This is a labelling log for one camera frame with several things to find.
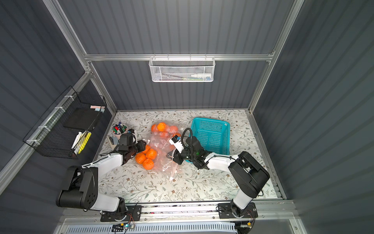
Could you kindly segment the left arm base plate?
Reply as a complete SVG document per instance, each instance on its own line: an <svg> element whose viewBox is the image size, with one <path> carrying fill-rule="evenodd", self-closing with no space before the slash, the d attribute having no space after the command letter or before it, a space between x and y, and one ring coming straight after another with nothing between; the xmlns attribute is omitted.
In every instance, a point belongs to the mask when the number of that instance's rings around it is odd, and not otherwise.
<svg viewBox="0 0 374 234"><path fill-rule="evenodd" d="M116 212L102 212L101 222L130 222L139 221L141 216L142 206L131 205L126 206L125 211Z"/></svg>

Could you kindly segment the clear pink-dotted zip-top bag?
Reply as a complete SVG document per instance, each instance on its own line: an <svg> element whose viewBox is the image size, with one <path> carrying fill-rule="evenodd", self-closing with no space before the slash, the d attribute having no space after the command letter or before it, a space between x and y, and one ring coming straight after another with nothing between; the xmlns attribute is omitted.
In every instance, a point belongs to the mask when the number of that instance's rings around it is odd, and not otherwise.
<svg viewBox="0 0 374 234"><path fill-rule="evenodd" d="M150 128L151 132L146 135L144 141L146 142L146 145L149 145L158 152L157 158L153 160L154 168L149 171L160 173L161 176L166 179L175 181L177 173L180 171L180 167L177 163L168 159L166 155L168 152L175 150L175 147L169 143L169 140L175 135L181 136L184 128L170 122L166 122L166 124L167 129L164 132L152 132Z"/></svg>

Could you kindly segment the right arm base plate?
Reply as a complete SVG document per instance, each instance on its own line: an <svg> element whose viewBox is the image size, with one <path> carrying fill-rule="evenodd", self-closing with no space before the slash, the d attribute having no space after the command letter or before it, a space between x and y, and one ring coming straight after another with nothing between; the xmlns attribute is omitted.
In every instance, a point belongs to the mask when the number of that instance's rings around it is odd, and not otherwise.
<svg viewBox="0 0 374 234"><path fill-rule="evenodd" d="M255 203L250 202L244 209L234 203L219 203L216 207L220 219L250 218L256 219L258 212Z"/></svg>

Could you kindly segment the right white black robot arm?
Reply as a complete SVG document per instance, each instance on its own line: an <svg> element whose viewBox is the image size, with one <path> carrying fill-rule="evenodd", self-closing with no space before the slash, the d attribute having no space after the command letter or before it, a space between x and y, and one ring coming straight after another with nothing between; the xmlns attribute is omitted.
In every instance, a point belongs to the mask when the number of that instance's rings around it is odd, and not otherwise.
<svg viewBox="0 0 374 234"><path fill-rule="evenodd" d="M189 161L199 170L220 170L232 176L239 187L229 207L234 216L241 217L254 207L252 200L262 192L270 174L250 153L220 155L205 150L195 136L183 139L175 135L169 140L175 147L169 154L170 159L179 165Z"/></svg>

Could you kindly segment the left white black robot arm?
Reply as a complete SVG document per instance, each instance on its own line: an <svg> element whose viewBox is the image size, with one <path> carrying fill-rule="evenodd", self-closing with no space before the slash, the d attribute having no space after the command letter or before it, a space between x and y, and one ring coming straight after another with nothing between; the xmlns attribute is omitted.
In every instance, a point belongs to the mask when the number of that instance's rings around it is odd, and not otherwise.
<svg viewBox="0 0 374 234"><path fill-rule="evenodd" d="M136 133L127 132L120 136L118 144L111 152L94 162L71 166L62 180L56 205L62 208L76 208L125 214L124 199L99 192L100 178L112 169L123 166L136 154L146 150L146 142L138 140Z"/></svg>

